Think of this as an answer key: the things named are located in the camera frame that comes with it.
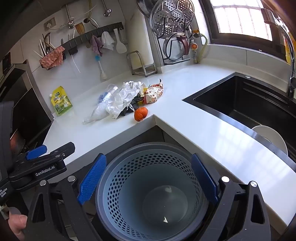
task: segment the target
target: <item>white towel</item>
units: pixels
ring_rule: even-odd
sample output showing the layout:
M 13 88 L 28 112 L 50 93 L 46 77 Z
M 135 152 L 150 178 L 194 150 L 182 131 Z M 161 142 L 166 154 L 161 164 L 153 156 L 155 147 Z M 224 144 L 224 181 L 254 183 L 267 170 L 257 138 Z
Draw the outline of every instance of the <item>white towel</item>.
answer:
M 115 41 L 108 32 L 104 32 L 102 34 L 102 43 L 104 44 L 103 48 L 113 50 L 113 43 L 115 43 Z

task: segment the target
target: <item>perforated basket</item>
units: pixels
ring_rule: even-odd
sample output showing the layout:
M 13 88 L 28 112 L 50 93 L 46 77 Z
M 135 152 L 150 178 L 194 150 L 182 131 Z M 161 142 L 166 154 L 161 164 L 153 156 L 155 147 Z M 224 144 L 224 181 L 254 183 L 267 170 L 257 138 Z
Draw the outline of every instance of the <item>perforated basket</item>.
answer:
M 195 232 L 208 201 L 191 169 L 191 154 L 146 143 L 117 156 L 96 191 L 98 215 L 117 240 L 184 240 Z

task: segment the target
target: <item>white bowl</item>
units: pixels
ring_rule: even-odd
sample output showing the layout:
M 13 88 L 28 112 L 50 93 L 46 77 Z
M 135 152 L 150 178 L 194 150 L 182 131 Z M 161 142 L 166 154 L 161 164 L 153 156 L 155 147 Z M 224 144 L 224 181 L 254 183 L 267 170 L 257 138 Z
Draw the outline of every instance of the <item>white bowl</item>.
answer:
M 277 131 L 270 128 L 269 126 L 255 126 L 254 128 L 252 128 L 252 130 L 257 132 L 259 135 L 267 139 L 278 149 L 282 150 L 286 155 L 288 155 L 287 145 Z

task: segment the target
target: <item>kitchen sink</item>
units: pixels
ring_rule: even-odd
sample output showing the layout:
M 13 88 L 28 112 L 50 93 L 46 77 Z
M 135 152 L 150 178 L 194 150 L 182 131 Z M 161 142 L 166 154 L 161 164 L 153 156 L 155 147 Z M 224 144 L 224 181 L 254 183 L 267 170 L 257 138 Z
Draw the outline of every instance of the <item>kitchen sink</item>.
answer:
M 296 101 L 255 78 L 234 73 L 187 97 L 185 102 L 217 116 L 248 134 L 296 172 Z M 251 129 L 265 125 L 284 139 L 288 156 Z

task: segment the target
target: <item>human hand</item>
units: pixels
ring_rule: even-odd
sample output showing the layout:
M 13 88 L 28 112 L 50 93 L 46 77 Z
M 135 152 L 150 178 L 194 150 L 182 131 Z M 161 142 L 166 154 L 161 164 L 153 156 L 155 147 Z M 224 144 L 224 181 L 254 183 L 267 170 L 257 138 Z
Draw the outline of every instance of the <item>human hand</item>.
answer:
M 25 236 L 22 230 L 26 228 L 27 216 L 9 213 L 8 224 L 17 238 L 23 241 L 25 239 Z

